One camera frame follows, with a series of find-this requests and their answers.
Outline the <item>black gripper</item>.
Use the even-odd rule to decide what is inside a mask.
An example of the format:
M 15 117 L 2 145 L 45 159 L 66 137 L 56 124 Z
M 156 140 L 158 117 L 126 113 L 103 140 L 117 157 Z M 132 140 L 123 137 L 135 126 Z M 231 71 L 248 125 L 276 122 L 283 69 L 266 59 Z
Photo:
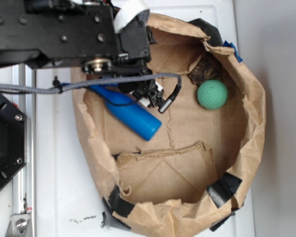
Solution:
M 147 63 L 151 60 L 149 44 L 155 43 L 152 31 L 147 27 L 150 10 L 145 4 L 124 4 L 113 10 L 113 27 L 118 42 L 118 57 L 94 59 L 87 62 L 83 71 L 91 75 L 131 77 L 151 75 Z M 119 82 L 122 93 L 132 95 L 148 107 L 165 104 L 163 89 L 154 79 Z

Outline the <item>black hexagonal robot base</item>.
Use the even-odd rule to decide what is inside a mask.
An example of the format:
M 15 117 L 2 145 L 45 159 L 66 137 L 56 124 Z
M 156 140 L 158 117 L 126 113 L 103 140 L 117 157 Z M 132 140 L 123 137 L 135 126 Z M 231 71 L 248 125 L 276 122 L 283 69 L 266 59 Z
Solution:
M 0 191 L 23 167 L 24 115 L 0 94 Z

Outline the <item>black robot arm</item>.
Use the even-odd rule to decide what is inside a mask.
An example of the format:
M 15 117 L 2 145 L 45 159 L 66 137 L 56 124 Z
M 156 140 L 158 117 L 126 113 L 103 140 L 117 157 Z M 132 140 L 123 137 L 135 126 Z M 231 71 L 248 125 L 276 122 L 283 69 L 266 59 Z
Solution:
M 96 78 L 133 77 L 119 83 L 149 106 L 164 104 L 150 75 L 150 10 L 141 0 L 116 7 L 109 0 L 0 0 L 0 68 L 79 67 Z

